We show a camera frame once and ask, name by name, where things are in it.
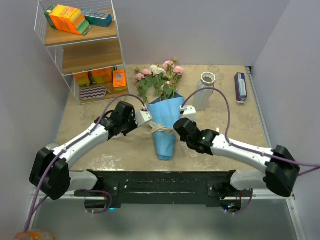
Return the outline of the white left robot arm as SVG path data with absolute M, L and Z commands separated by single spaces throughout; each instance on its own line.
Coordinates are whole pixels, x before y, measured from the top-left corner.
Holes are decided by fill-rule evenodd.
M 127 134 L 138 126 L 136 113 L 130 103 L 120 101 L 110 116 L 97 118 L 90 127 L 55 149 L 42 148 L 38 151 L 29 181 L 52 200 L 66 192 L 86 190 L 99 196 L 104 184 L 90 171 L 71 171 L 72 166 L 100 144 L 119 134 Z

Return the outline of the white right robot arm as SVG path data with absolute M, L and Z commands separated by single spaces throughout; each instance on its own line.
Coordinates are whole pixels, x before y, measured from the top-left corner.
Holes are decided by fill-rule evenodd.
M 294 157 L 281 145 L 263 148 L 239 141 L 210 129 L 199 130 L 196 123 L 182 118 L 173 125 L 174 130 L 189 149 L 199 154 L 225 157 L 255 169 L 235 172 L 223 183 L 223 192 L 230 197 L 239 191 L 258 187 L 267 188 L 280 197 L 290 197 L 300 173 Z

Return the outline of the beige ribbon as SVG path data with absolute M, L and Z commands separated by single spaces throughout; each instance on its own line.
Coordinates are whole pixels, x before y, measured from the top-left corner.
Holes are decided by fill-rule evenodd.
M 172 127 L 166 127 L 161 124 L 157 124 L 154 121 L 149 121 L 147 124 L 150 127 L 150 131 L 145 132 L 147 135 L 153 135 L 155 133 L 164 133 L 168 136 L 172 136 L 176 134 L 176 131 Z

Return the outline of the blue wrapping paper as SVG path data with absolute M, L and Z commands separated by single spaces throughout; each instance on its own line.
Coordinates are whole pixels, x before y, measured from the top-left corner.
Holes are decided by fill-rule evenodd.
M 177 93 L 173 98 L 160 100 L 157 98 L 148 105 L 152 115 L 152 121 L 156 124 L 173 128 L 173 125 L 180 119 L 180 106 L 185 98 Z M 173 158 L 176 134 L 167 135 L 162 132 L 153 134 L 156 154 L 159 160 L 167 161 Z

